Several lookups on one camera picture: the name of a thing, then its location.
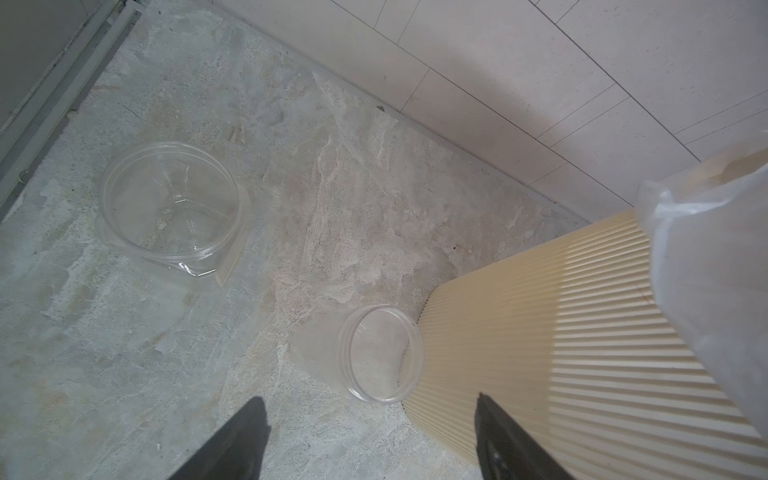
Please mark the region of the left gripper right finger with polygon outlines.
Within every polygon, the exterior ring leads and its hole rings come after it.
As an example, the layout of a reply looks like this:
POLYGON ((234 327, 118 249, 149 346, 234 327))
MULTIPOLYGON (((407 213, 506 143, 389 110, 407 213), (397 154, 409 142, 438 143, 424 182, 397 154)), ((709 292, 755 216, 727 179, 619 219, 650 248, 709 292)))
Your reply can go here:
POLYGON ((490 396, 475 411, 477 457, 485 480, 567 479, 569 474, 490 396))

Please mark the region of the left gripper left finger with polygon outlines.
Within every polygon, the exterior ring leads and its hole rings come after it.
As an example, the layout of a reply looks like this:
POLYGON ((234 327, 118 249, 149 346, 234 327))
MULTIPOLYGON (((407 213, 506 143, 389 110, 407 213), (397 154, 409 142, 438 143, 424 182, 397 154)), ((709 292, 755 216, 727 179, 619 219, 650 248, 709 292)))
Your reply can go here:
POLYGON ((252 397, 170 479, 259 479, 270 431, 264 400, 252 397))

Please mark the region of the black lidded glass jar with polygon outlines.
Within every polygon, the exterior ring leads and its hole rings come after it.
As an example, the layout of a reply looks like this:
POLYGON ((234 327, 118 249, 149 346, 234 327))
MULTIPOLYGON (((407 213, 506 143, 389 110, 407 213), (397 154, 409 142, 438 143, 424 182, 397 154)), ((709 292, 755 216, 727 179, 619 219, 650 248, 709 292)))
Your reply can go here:
POLYGON ((110 248, 196 288, 231 276, 250 228, 252 202, 220 160, 177 141, 116 155, 98 185, 96 228, 110 248))

